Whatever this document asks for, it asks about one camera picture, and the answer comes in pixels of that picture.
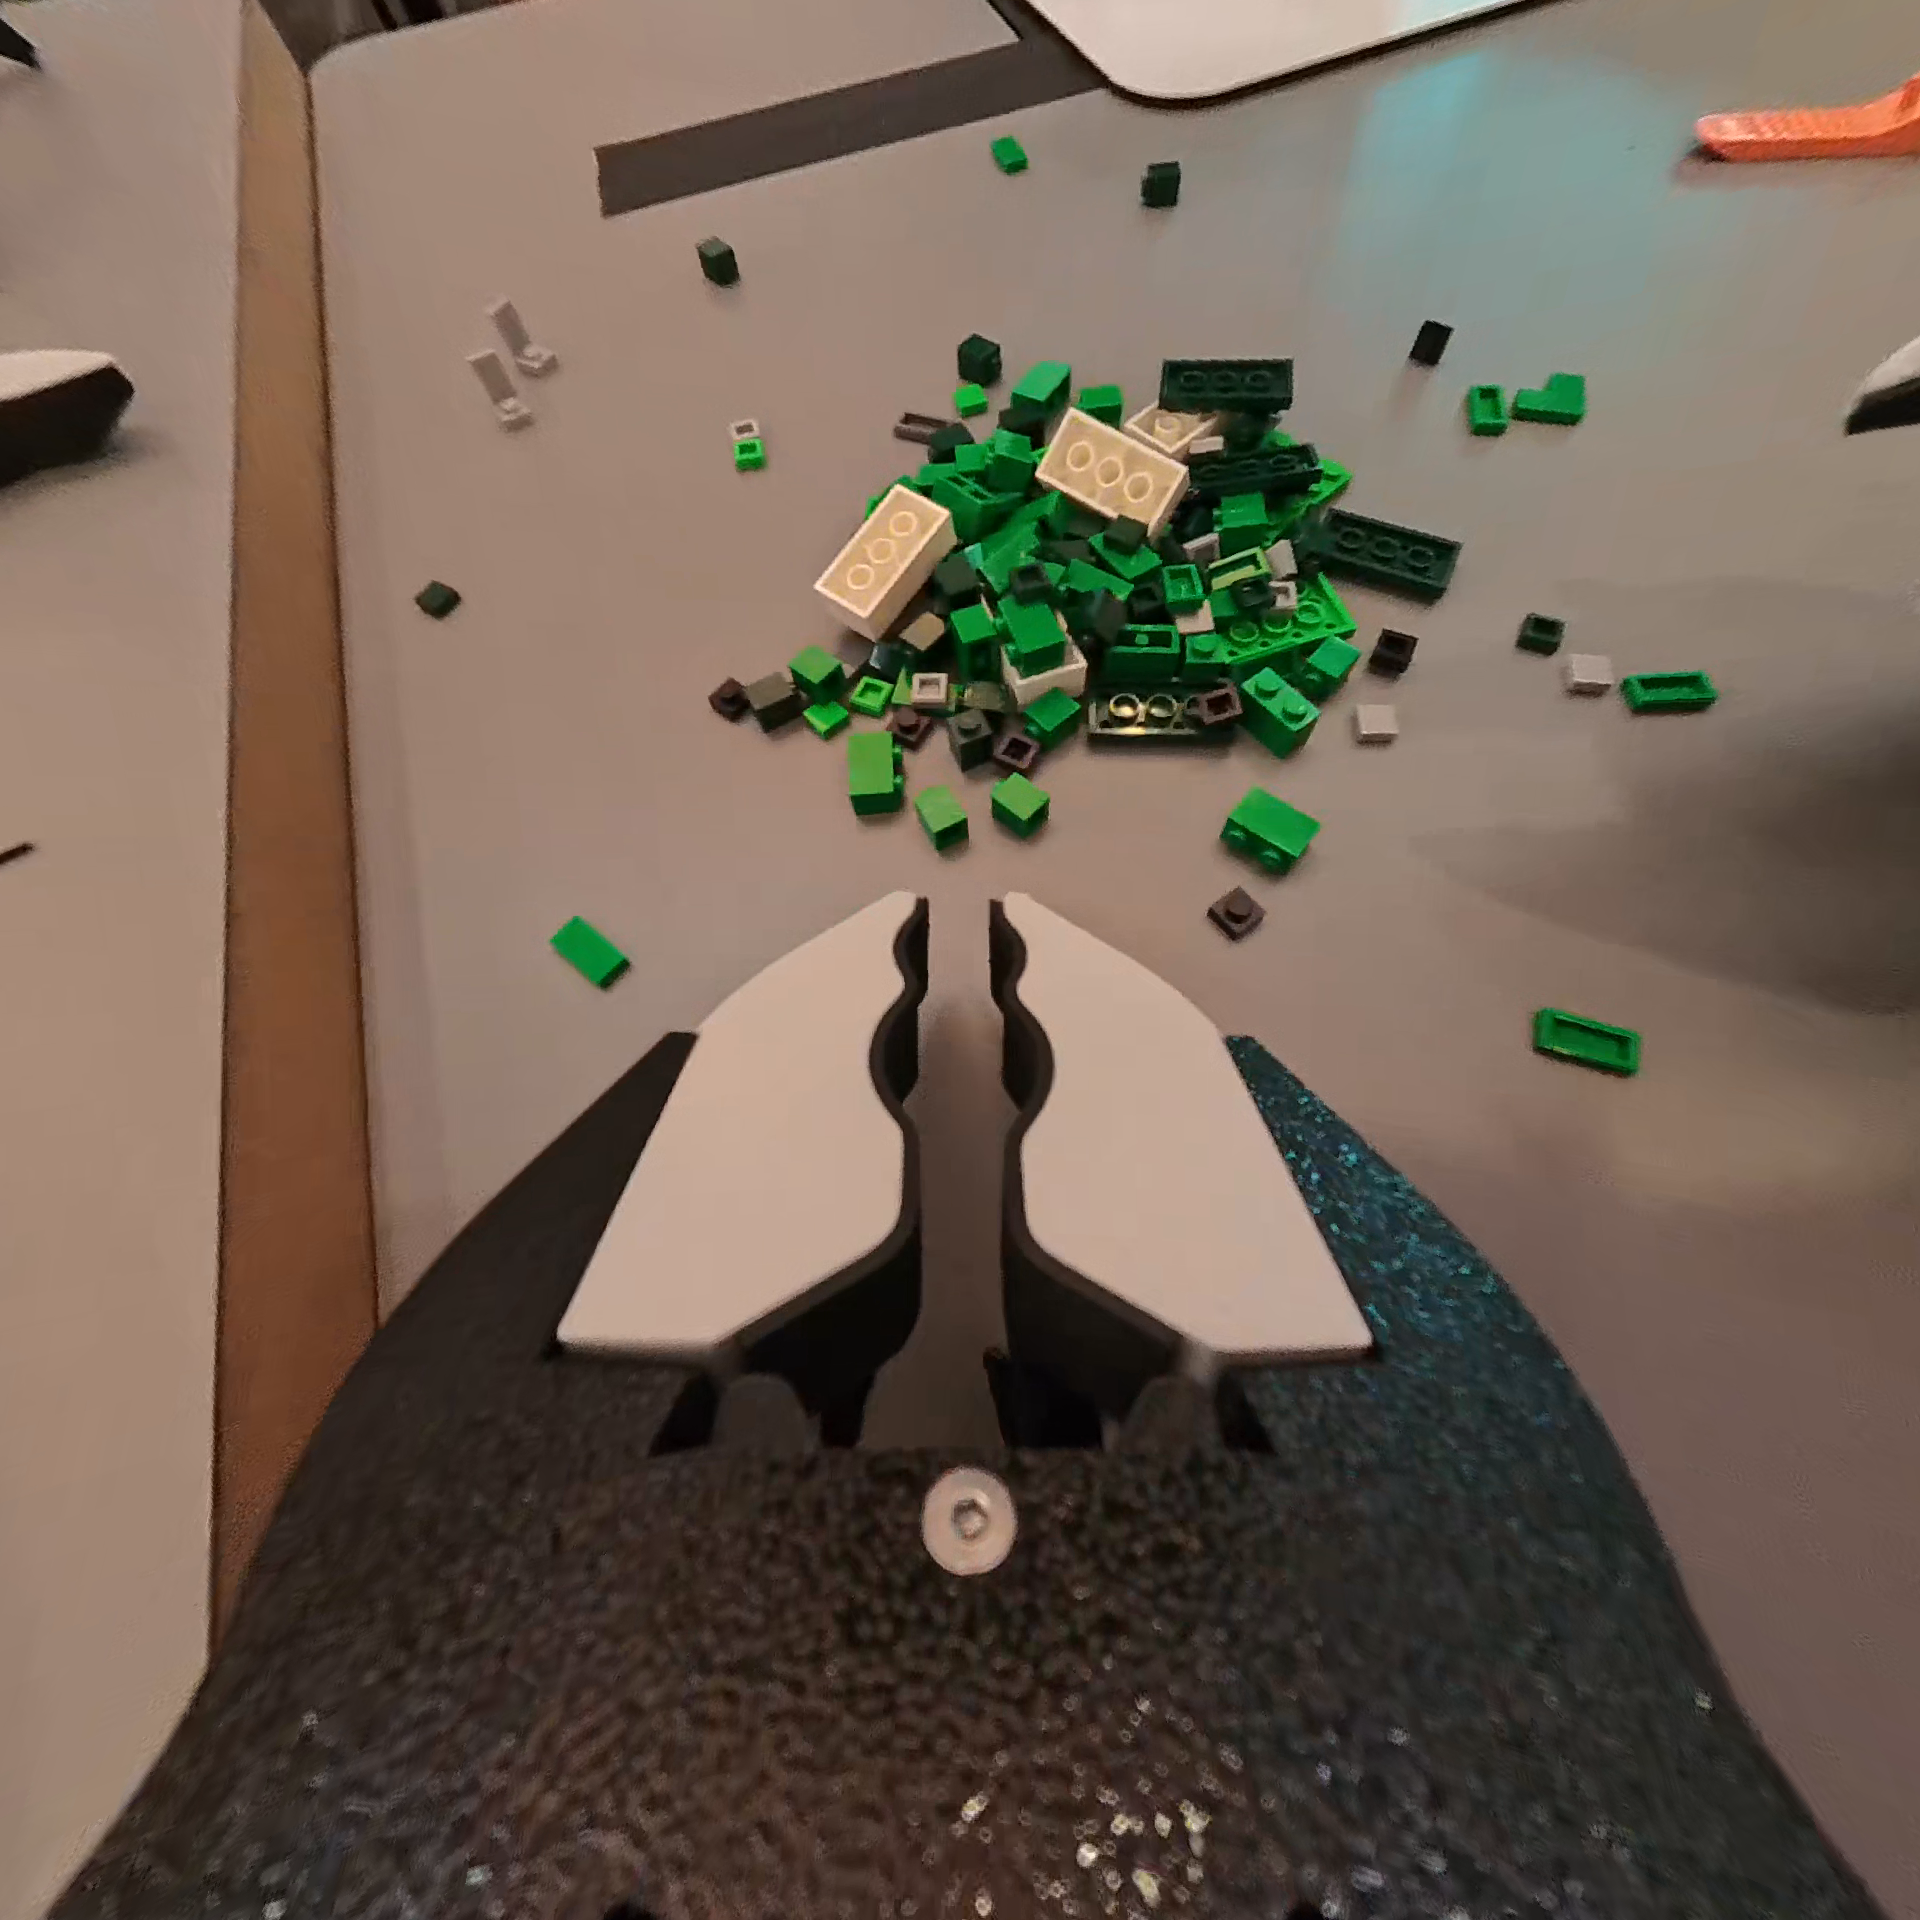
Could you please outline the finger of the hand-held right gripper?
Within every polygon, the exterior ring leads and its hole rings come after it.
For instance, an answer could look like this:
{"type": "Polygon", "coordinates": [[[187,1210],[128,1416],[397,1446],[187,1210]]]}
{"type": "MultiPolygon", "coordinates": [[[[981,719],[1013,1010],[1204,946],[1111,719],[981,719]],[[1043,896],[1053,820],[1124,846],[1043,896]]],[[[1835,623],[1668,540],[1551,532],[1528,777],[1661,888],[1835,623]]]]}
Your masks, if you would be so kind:
{"type": "Polygon", "coordinates": [[[1850,401],[1842,433],[1852,438],[1917,425],[1920,414],[1920,340],[1882,362],[1850,401]]]}

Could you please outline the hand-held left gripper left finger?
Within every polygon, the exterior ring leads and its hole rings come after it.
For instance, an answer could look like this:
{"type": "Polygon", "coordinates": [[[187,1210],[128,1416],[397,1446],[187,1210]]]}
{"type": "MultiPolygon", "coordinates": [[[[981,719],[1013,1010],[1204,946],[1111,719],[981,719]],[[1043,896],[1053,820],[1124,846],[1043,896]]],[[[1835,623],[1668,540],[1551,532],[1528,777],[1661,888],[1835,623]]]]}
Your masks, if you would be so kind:
{"type": "Polygon", "coordinates": [[[928,902],[890,894],[701,1023],[582,1278],[565,1353],[774,1376],[853,1448],[920,1312],[928,902]]]}

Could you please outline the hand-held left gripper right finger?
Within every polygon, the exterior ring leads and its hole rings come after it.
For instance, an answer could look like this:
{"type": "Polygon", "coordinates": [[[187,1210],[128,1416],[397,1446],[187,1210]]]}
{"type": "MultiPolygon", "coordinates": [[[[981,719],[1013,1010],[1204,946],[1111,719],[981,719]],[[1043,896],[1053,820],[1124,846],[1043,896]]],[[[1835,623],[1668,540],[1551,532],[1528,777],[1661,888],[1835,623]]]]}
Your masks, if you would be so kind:
{"type": "Polygon", "coordinates": [[[1002,1315],[1013,1363],[1098,1424],[1160,1382],[1375,1356],[1220,1030],[1029,894],[989,907],[1002,1084],[1002,1315]]]}

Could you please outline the orange brick separator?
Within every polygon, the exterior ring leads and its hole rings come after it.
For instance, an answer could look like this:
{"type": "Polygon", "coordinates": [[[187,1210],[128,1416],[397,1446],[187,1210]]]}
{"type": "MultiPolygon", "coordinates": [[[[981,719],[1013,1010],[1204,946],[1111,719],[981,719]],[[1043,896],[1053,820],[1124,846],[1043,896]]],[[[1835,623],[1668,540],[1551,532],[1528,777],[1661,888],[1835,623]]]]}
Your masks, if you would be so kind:
{"type": "Polygon", "coordinates": [[[1693,145],[1720,163],[1912,158],[1917,78],[1866,104],[1710,112],[1693,145]]]}

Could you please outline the pile of lego bricks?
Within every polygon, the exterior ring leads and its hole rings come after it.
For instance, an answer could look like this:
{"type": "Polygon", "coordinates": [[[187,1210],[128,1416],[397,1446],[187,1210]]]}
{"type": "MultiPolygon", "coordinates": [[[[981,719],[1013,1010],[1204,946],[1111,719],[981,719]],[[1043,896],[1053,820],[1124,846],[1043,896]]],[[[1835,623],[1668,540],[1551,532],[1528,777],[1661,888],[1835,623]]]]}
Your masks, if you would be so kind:
{"type": "Polygon", "coordinates": [[[879,640],[845,628],[861,658],[808,644],[757,679],[722,679],[709,706],[766,735],[845,737],[861,818],[904,806],[904,754],[944,731],[962,771],[995,769],[991,809],[1014,835],[1046,818],[1036,767],[1079,735],[1182,750],[1246,735],[1275,756],[1306,746],[1359,647],[1311,553],[1351,474],[1280,428],[1292,359],[1160,363],[1147,406],[1220,422],[1190,446],[1188,490],[1158,540],[1038,484],[1067,407],[1123,430],[1144,406],[1130,412],[1114,382],[1074,386],[1069,363],[1046,358],[988,416],[1003,359],[982,335],[962,338],[956,370],[949,419],[899,419],[896,440],[924,463],[893,481],[947,505],[956,547],[879,640]]]}

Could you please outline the dark green lego plate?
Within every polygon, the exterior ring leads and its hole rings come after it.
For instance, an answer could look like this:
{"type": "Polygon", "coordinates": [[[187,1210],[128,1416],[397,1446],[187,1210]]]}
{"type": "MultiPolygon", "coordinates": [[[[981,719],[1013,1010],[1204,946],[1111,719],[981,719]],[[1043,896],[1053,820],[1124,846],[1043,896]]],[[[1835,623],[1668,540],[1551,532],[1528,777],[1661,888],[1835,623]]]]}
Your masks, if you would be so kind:
{"type": "Polygon", "coordinates": [[[1339,580],[1428,606],[1450,590],[1461,543],[1328,508],[1311,532],[1311,553],[1339,580]]]}

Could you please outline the white book stand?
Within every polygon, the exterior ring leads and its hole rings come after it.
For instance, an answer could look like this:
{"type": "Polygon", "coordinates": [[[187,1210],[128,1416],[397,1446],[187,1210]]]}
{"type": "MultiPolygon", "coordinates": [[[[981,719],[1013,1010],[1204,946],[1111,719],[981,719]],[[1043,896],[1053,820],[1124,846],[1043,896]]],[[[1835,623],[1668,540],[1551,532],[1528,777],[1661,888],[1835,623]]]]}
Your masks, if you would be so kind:
{"type": "Polygon", "coordinates": [[[1117,95],[1204,105],[1517,11],[1517,3],[1036,3],[1117,95]]]}

